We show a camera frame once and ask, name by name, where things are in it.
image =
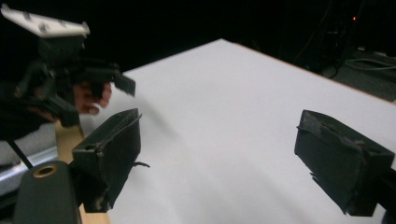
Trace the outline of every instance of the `white table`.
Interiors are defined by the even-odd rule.
[[[113,88],[85,129],[139,108],[142,151],[112,223],[380,223],[350,217],[294,155],[303,109],[396,151],[396,106],[218,40],[137,68],[132,98]]]

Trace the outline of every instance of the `black rod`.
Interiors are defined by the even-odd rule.
[[[26,156],[23,154],[23,152],[22,152],[21,149],[17,146],[17,144],[15,144],[15,142],[12,141],[12,140],[8,140],[7,142],[8,142],[8,144],[12,147],[12,149],[14,150],[14,152],[17,153],[17,155],[21,158],[21,160],[22,160],[23,163],[27,166],[27,168],[32,169],[32,168],[33,168],[32,163],[29,162],[29,160],[26,158]]]

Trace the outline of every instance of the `wooden stand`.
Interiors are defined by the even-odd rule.
[[[73,160],[71,151],[81,142],[84,134],[79,126],[64,128],[59,121],[55,123],[55,132],[59,160],[70,163]],[[82,224],[110,224],[107,213],[85,213],[83,205],[79,208],[79,212]]]

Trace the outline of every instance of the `white mount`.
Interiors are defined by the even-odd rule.
[[[36,14],[10,9],[6,4],[2,5],[1,13],[5,18],[17,23],[19,26],[43,38],[62,37],[70,35],[88,35],[88,25],[61,21]]]

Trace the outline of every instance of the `dark background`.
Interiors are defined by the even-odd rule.
[[[346,48],[396,54],[394,1],[9,1],[12,9],[87,22],[81,54],[120,64],[121,70],[155,62],[224,38],[301,67],[342,62]],[[35,37],[1,18],[2,76],[20,73],[36,52]]]

